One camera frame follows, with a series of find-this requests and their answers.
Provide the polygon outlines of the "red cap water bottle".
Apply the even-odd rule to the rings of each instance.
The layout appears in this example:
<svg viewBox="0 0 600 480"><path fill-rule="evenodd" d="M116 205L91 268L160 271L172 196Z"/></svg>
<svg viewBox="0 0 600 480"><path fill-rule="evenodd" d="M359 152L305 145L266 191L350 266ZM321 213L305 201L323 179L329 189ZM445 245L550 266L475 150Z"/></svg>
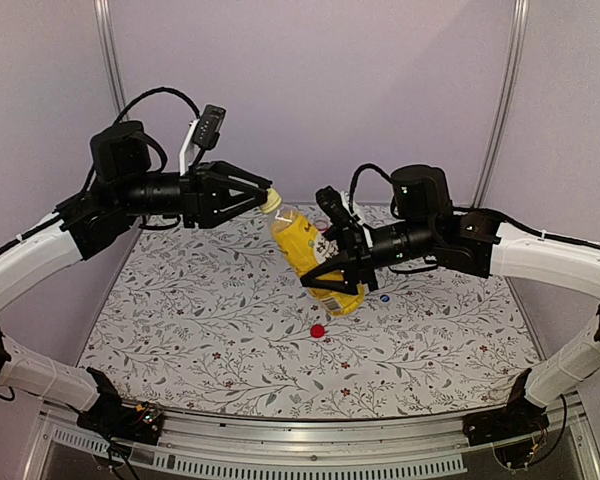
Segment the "red cap water bottle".
<svg viewBox="0 0 600 480"><path fill-rule="evenodd" d="M330 222L326 218L316 218L314 226L320 232L325 232L330 227Z"/></svg>

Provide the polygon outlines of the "pale yellow bottle cap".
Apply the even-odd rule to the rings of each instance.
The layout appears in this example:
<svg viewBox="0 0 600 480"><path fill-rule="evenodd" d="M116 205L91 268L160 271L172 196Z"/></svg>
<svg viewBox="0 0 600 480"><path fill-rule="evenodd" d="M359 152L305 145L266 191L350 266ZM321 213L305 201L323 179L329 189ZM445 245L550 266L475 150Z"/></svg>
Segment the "pale yellow bottle cap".
<svg viewBox="0 0 600 480"><path fill-rule="evenodd" d="M275 213L281 204L281 195L274 188L269 188L267 190L266 201L260 206L260 210L265 215L269 215L271 213Z"/></svg>

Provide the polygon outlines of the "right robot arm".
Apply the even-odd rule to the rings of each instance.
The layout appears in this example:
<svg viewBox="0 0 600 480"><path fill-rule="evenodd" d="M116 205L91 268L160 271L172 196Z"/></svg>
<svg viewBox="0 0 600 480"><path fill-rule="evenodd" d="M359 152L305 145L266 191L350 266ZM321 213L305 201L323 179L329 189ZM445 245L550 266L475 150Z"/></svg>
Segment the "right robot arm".
<svg viewBox="0 0 600 480"><path fill-rule="evenodd" d="M600 302L600 243L535 230L491 209L453 205L442 169L401 167L387 175L394 223L371 228L331 187L316 194L331 226L325 236L338 252L301 277L307 288L355 294L377 289L376 270L422 258L487 278L527 279L589 295ZM600 369L600 304L583 330L556 354L521 374L497 427L517 436L543 409Z"/></svg>

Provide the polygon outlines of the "red bottle cap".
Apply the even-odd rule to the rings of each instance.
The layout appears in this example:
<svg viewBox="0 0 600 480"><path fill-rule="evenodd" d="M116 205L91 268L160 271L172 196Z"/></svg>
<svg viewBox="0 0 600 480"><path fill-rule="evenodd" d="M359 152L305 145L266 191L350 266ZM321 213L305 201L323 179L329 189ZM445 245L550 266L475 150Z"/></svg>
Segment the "red bottle cap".
<svg viewBox="0 0 600 480"><path fill-rule="evenodd" d="M326 333L323 325L315 324L310 329L310 335L312 338L322 338Z"/></svg>

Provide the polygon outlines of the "yellow juice bottle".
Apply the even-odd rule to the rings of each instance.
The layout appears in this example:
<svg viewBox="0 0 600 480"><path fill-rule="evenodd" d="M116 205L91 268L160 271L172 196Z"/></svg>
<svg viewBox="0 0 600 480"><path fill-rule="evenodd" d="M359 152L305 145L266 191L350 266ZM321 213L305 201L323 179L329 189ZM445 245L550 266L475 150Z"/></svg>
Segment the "yellow juice bottle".
<svg viewBox="0 0 600 480"><path fill-rule="evenodd" d="M266 216L273 240L298 277L336 255L336 245L328 242L297 208L280 203ZM315 288L309 288L308 293L332 316L353 313L365 296L363 287L358 288L357 295Z"/></svg>

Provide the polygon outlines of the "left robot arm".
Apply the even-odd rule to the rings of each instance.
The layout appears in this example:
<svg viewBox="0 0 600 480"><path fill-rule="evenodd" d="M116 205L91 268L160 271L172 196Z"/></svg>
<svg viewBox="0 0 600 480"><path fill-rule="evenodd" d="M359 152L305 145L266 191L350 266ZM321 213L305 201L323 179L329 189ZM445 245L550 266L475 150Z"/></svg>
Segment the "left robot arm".
<svg viewBox="0 0 600 480"><path fill-rule="evenodd" d="M166 153L139 121L113 123L91 139L90 148L92 184L0 248L0 312L43 280L110 247L141 217L212 229L263 205L272 187L226 161L194 159L169 172ZM104 373L33 352L1 329L0 386L89 412L108 434L129 423Z"/></svg>

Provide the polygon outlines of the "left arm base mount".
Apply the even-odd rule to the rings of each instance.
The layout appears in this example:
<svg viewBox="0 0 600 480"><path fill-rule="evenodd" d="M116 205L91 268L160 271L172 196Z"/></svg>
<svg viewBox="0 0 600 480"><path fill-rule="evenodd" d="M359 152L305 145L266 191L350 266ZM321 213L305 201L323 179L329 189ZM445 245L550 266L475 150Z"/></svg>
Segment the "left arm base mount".
<svg viewBox="0 0 600 480"><path fill-rule="evenodd" d="M91 367L86 371L95 380L99 396L89 410L78 413L77 426L106 439L157 445L164 424L164 409L150 402L126 406L103 372Z"/></svg>

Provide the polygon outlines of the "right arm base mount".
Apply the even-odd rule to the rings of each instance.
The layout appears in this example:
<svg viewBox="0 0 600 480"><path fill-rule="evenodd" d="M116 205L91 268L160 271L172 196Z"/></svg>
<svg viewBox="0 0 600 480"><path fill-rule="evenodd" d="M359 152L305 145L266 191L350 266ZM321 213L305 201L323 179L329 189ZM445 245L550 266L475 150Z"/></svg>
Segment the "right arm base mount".
<svg viewBox="0 0 600 480"><path fill-rule="evenodd" d="M470 446L510 440L519 436L539 433L544 438L549 420L545 407L537 407L525 399L525 383L531 369L523 371L515 380L504 406L480 413L465 415L462 432ZM497 447L496 460L509 469L531 465L540 448L539 440L530 440Z"/></svg>

